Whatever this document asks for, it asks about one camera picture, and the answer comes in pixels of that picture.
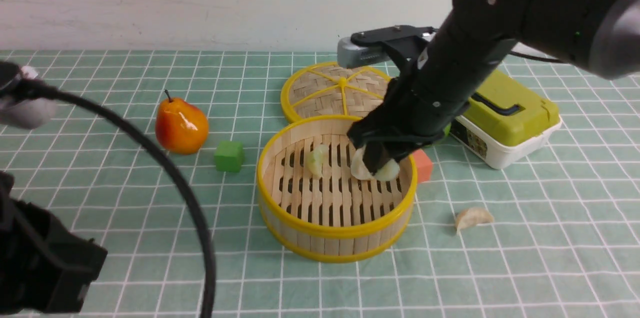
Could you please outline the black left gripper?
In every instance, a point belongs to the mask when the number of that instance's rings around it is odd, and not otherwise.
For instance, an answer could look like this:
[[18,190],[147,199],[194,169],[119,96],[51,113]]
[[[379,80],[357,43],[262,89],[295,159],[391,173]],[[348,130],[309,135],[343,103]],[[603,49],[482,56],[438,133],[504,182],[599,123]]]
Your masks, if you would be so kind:
[[12,198],[14,177],[2,172],[0,178],[1,313],[80,312],[107,250],[72,234],[46,209]]

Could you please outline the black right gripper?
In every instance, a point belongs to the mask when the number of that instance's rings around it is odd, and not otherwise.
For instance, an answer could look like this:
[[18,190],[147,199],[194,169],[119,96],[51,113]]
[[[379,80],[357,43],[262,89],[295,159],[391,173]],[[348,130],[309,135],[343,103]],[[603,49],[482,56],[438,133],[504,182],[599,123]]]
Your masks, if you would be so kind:
[[444,129],[469,107],[473,78],[428,75],[393,79],[377,108],[347,132],[370,174],[398,168],[397,156],[442,138]]

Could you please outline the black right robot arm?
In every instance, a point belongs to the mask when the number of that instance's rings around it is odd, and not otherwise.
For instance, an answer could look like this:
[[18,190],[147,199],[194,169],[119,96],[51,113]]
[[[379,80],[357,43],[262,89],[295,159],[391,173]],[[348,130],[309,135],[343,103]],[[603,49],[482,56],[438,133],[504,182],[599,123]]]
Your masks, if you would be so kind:
[[438,29],[400,25],[352,34],[338,62],[353,69],[391,60],[382,103],[347,135],[375,175],[444,136],[446,126],[516,44],[613,80],[639,71],[639,0],[452,0]]

